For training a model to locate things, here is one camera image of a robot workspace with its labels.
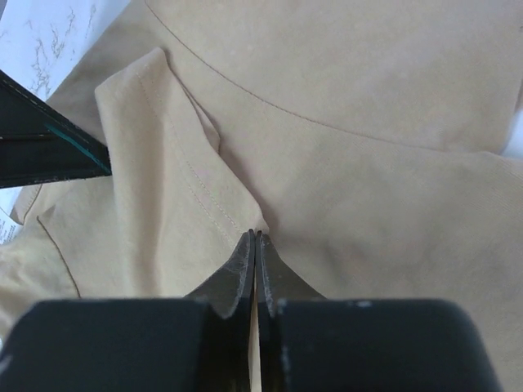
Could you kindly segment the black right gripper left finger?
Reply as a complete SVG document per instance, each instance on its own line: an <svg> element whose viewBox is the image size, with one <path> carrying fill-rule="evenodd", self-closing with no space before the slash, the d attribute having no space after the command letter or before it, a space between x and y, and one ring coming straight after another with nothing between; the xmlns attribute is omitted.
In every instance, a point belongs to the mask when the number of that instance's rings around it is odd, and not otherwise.
<svg viewBox="0 0 523 392"><path fill-rule="evenodd" d="M208 306L199 356L201 391L251 390L255 240L252 230L243 233L227 262L186 295Z"/></svg>

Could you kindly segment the beige t shirt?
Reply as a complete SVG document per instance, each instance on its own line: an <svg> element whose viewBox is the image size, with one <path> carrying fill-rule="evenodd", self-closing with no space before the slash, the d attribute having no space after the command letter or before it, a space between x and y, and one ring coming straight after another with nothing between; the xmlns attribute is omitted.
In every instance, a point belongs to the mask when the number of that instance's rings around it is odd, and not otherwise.
<svg viewBox="0 0 523 392"><path fill-rule="evenodd" d="M519 1L133 1L48 99L111 177L23 188L35 302L183 296L249 229L334 298L442 297L522 388Z"/></svg>

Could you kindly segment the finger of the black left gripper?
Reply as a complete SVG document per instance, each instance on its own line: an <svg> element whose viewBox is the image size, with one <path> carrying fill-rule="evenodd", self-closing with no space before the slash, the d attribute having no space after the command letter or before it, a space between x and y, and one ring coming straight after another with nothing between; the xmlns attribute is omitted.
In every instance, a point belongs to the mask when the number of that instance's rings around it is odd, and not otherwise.
<svg viewBox="0 0 523 392"><path fill-rule="evenodd" d="M1 73L3 189L111 176L105 145Z"/></svg>

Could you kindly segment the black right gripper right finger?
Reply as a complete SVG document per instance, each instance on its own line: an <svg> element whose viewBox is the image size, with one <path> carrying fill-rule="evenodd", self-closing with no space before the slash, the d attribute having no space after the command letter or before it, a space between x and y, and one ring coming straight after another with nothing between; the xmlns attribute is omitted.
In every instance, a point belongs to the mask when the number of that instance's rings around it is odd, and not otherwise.
<svg viewBox="0 0 523 392"><path fill-rule="evenodd" d="M284 377L279 361L282 344L277 326L278 301L323 300L324 296L284 263L269 235L261 231L256 234L255 266L261 389L283 391Z"/></svg>

